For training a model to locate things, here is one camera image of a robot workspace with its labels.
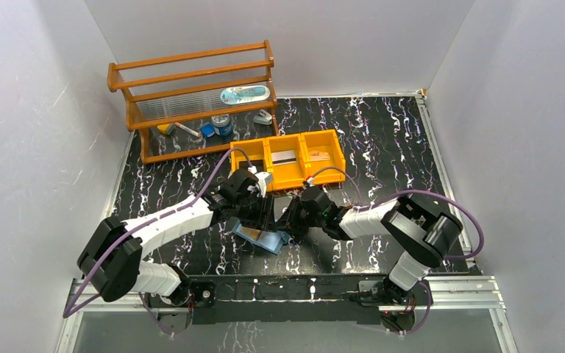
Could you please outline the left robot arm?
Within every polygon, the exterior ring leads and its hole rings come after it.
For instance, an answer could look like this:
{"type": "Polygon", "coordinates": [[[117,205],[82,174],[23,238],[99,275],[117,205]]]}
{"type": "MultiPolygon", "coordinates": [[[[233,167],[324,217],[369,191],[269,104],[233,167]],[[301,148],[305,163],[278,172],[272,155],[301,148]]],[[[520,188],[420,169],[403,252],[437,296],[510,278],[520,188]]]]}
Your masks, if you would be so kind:
{"type": "Polygon", "coordinates": [[[130,292],[156,294],[174,305],[191,296],[191,280],[175,265],[149,263],[155,249],[192,232],[237,217],[266,199],[273,176],[256,168],[238,169],[197,195],[150,215],[101,221],[77,265],[105,302],[130,292]]]}

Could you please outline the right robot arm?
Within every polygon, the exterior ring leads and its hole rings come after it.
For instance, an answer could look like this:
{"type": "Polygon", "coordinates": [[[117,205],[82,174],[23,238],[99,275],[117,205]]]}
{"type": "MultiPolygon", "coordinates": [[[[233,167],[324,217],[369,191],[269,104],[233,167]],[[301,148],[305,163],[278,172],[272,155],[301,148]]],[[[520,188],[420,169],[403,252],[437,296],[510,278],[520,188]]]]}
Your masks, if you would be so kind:
{"type": "Polygon", "coordinates": [[[320,187],[313,186],[293,197],[274,224],[292,236],[303,235],[310,228],[319,228],[341,241],[391,236],[403,253],[385,284],[408,292],[431,268],[443,263],[463,231],[455,215],[433,202],[442,198],[424,190],[409,190],[379,204],[339,206],[320,187]]]}

